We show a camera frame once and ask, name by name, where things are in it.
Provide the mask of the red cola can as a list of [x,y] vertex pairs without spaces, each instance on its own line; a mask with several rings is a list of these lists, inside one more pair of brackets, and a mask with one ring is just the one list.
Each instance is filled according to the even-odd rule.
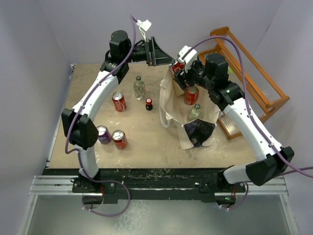
[[179,61],[176,61],[175,63],[173,63],[171,65],[171,70],[173,73],[180,71],[184,68],[185,64],[184,63],[180,63]]

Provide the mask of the clear bottle behind left arm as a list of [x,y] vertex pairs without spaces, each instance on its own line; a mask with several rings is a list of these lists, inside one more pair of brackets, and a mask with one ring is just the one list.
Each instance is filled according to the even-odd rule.
[[136,99],[144,100],[146,96],[146,87],[144,81],[141,79],[141,76],[137,76],[134,82],[134,94]]

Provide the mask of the cream canvas tote bag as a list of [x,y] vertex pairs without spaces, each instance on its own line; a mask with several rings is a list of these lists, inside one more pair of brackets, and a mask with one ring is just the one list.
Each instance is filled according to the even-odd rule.
[[174,81],[174,76],[169,69],[160,82],[160,120],[165,128],[168,128],[171,122],[176,126],[183,150],[209,147],[219,117],[220,109],[210,100],[207,90],[199,86],[196,88],[199,95],[195,104],[200,105],[200,116],[192,120],[189,114],[195,105],[184,103],[185,92]]

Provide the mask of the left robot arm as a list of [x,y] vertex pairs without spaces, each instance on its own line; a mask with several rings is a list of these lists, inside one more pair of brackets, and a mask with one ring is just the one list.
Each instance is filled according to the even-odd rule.
[[107,96],[121,83],[129,71],[129,63],[146,62],[148,66],[168,65],[173,57],[162,50],[154,37],[140,43],[130,40],[127,32],[117,30],[111,34],[110,50],[100,67],[98,76],[83,98],[71,109],[61,113],[66,145],[72,144],[78,153],[79,173],[84,176],[84,187],[95,192],[101,181],[95,160],[94,145],[98,130],[93,121]]

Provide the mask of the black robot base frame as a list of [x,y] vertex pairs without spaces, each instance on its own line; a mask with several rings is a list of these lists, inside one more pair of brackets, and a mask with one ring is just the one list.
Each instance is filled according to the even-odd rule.
[[235,203],[244,183],[230,185],[220,179],[221,168],[101,168],[95,180],[77,169],[45,169],[44,176],[68,176],[70,192],[100,195],[104,203],[118,200],[197,200]]

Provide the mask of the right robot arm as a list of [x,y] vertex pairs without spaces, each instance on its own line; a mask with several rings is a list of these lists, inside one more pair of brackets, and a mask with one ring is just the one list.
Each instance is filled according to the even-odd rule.
[[236,183],[252,182],[261,186],[281,175],[294,157],[291,147],[283,147],[255,115],[241,87],[229,80],[228,62],[218,53],[207,56],[203,64],[197,56],[190,60],[179,57],[180,68],[174,70],[174,80],[182,90],[198,85],[208,91],[211,101],[238,127],[250,144],[256,161],[234,165],[223,170],[218,188],[230,191]]

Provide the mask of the clear green-capped glass bottle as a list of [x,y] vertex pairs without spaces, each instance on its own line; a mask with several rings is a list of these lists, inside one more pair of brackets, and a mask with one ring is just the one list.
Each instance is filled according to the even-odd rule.
[[188,113],[187,121],[192,121],[202,117],[200,104],[195,104]]

